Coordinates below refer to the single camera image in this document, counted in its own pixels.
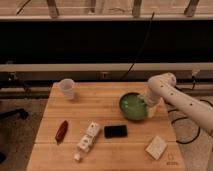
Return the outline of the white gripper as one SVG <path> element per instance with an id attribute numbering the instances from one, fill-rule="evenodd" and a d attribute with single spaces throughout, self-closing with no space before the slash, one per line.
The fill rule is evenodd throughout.
<path id="1" fill-rule="evenodd" d="M 148 87 L 143 95 L 144 102 L 148 107 L 148 118 L 152 118 L 156 113 L 156 105 L 161 99 L 160 89 Z"/>

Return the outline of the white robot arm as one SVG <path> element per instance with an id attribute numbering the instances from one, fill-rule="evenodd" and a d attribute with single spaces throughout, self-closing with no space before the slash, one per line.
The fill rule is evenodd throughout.
<path id="1" fill-rule="evenodd" d="M 143 95 L 145 103 L 153 107 L 163 98 L 213 137 L 213 107 L 177 90 L 175 85 L 176 77 L 172 73 L 152 76 Z"/>

